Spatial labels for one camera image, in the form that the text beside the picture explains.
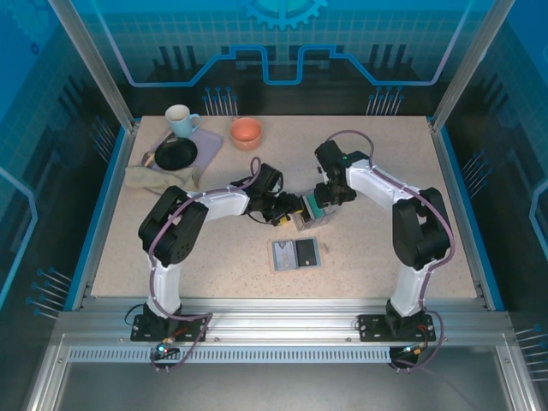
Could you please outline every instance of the gear logo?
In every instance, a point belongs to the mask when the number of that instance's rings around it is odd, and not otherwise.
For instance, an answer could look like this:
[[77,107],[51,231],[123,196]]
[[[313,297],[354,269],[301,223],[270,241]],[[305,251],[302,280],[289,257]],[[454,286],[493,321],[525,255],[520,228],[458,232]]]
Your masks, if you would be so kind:
[[326,0],[244,0],[247,17],[254,17],[257,23],[266,23],[268,28],[287,26],[296,29],[299,24],[308,24],[311,16],[319,16],[319,8],[327,6]]
[[0,0],[0,10],[11,13],[17,26],[32,41],[38,40],[50,24],[50,11],[46,0]]

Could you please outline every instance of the orange bowl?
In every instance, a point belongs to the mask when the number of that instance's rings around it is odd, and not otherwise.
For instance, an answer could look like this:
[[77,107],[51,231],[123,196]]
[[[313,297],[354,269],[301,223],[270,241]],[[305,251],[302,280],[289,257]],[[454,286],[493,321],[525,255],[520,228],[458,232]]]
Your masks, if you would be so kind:
[[230,124],[230,139],[243,151],[255,150],[260,146],[263,126],[251,117],[237,118]]

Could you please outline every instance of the aluminum frame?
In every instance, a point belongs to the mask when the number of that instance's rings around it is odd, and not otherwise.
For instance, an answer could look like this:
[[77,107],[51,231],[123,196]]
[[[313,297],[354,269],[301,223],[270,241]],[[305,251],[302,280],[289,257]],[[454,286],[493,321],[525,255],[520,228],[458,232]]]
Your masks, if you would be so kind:
[[432,141],[438,155],[439,165],[442,170],[442,176],[445,180],[447,193],[450,198],[453,212],[455,213],[456,225],[462,239],[462,247],[466,254],[467,262],[470,267],[473,279],[479,283],[479,295],[485,299],[485,303],[490,310],[495,309],[495,303],[492,298],[492,293],[487,281],[484,266],[481,262],[480,252],[474,238],[472,225],[468,220],[466,208],[462,201],[462,196],[456,182],[455,171],[450,165],[449,152],[444,144],[443,137],[439,130],[431,129]]
[[[69,0],[49,0],[59,20],[63,24],[84,63],[98,83],[108,104],[116,114],[118,121],[129,132],[133,131],[133,118],[116,83],[110,76],[104,61],[92,42],[83,22]],[[491,7],[480,30],[464,57],[456,76],[448,87],[434,115],[434,144],[444,176],[448,179],[448,191],[456,209],[457,222],[463,226],[467,255],[478,262],[474,255],[472,237],[464,222],[463,207],[459,203],[454,177],[447,162],[447,154],[439,137],[439,130],[449,117],[464,88],[480,63],[487,47],[502,25],[514,0],[498,0]],[[116,164],[107,203],[101,215],[102,227],[106,228],[112,217],[117,193],[114,186],[122,182],[122,158],[128,156],[124,151]],[[86,264],[85,276],[81,287],[85,289],[92,281],[94,269],[102,251],[101,238],[93,239],[90,261]],[[486,287],[485,275],[477,271],[478,279]],[[81,311],[61,313],[56,323],[51,343],[43,360],[38,380],[34,386],[28,410],[54,409],[57,396],[63,385],[63,376],[67,369],[66,359],[70,349],[78,346],[135,346],[128,341],[128,328],[122,322],[123,315],[131,299],[85,299]],[[183,306],[193,312],[212,311],[215,319],[205,342],[206,346],[257,347],[257,346],[363,346],[359,342],[358,331],[353,322],[357,314],[383,313],[385,301],[381,300],[218,300],[186,299]],[[488,312],[483,300],[472,301],[429,301],[432,308],[439,310],[446,320],[446,345],[489,345],[497,347],[505,383],[516,409],[539,409],[539,401],[527,374],[527,368],[516,345],[515,334],[507,313]],[[368,343],[383,346],[379,343]]]
[[104,205],[98,218],[97,227],[93,233],[89,254],[82,270],[80,282],[77,284],[78,289],[76,290],[76,297],[70,306],[70,309],[73,311],[79,309],[80,303],[86,292],[86,286],[89,283],[92,283],[97,273],[104,243],[106,242],[106,236],[109,233],[110,222],[112,221],[114,209],[116,208],[118,194],[122,188],[124,172],[134,147],[135,137],[139,132],[139,125],[139,122],[137,122],[131,132],[126,131],[123,136],[120,153],[114,160],[116,163],[106,192]]
[[92,74],[116,119],[126,131],[131,132],[134,118],[74,5],[70,0],[48,0],[48,2]]
[[474,36],[472,44],[462,59],[455,76],[439,102],[433,116],[434,130],[439,132],[444,126],[468,82],[474,75],[475,70],[485,57],[487,49],[498,33],[498,29],[503,25],[504,20],[506,20],[506,16],[510,12],[514,2],[515,0],[494,0],[493,5]]

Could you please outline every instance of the white mug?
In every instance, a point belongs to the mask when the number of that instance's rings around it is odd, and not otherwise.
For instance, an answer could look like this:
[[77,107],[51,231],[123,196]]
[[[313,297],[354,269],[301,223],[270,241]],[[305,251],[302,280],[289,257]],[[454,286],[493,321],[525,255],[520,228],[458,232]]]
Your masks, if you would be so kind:
[[[198,123],[194,126],[193,119],[197,118]],[[170,124],[171,130],[177,137],[187,139],[202,123],[200,114],[190,114],[186,105],[172,105],[165,111],[165,119]]]

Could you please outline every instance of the green object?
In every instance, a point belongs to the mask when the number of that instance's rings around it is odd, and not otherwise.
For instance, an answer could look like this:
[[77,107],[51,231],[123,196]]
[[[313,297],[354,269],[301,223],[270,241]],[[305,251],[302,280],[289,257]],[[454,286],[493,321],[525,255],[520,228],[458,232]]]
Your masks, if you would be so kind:
[[309,194],[307,196],[308,205],[310,206],[310,211],[314,215],[314,218],[322,218],[324,216],[324,212],[321,208],[318,207],[318,203],[316,202],[316,198],[314,197],[314,193]]

